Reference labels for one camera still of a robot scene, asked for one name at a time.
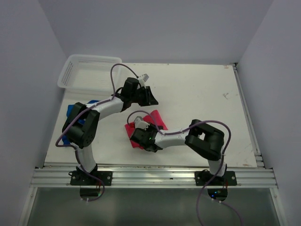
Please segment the pink microfiber towel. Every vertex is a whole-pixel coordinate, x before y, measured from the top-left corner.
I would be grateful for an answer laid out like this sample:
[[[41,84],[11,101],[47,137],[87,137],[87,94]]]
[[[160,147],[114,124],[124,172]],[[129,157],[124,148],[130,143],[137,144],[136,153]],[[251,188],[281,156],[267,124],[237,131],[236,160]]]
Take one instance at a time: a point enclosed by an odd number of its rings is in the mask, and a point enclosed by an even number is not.
[[[154,110],[150,113],[149,115],[146,115],[143,117],[143,120],[146,121],[147,123],[152,123],[154,124],[154,120],[156,121],[157,125],[163,129],[163,130],[168,130],[167,126],[163,122],[158,110]],[[135,124],[134,121],[130,122],[129,124],[125,125],[125,130],[127,132],[128,138],[131,137],[132,133],[135,130]]]

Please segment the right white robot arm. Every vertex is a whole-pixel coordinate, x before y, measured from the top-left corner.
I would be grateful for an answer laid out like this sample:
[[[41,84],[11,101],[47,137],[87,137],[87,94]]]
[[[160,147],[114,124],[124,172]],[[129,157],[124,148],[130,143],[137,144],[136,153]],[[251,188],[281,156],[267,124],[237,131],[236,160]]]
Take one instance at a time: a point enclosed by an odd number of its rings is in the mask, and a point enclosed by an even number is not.
[[[135,129],[129,139],[145,151],[157,152],[173,146],[187,146],[208,160],[210,181],[220,185],[226,180],[225,151],[231,131],[220,121],[194,119],[188,128],[180,131],[163,130],[162,126],[146,122],[141,117],[134,121]]]

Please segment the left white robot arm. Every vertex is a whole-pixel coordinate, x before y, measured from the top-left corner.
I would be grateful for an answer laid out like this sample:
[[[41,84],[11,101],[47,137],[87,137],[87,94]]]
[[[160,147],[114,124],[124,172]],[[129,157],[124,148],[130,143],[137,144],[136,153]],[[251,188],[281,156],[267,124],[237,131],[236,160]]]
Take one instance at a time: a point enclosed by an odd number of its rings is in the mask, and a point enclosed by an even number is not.
[[[138,78],[127,78],[121,92],[115,92],[110,98],[93,104],[74,104],[62,128],[62,135],[66,136],[75,150],[79,169],[82,171],[81,179],[87,185],[94,184],[98,179],[95,171],[97,164],[93,157],[92,142],[95,138],[97,125],[101,119],[128,109],[132,104],[139,106],[158,105],[149,86],[145,83],[148,75]]]

